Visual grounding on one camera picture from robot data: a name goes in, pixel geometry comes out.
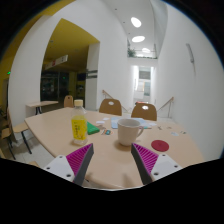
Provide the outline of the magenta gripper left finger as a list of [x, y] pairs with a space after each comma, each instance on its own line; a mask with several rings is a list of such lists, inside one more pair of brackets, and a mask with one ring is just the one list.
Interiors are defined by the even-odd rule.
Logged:
[[81, 186], [93, 154], [93, 144], [88, 144], [67, 156], [57, 156], [44, 170]]

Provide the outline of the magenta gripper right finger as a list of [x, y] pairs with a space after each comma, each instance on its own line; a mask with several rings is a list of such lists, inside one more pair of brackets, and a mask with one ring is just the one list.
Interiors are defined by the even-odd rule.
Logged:
[[141, 181], [147, 185], [182, 169], [167, 154], [157, 154], [141, 145], [133, 143], [131, 154], [137, 165]]

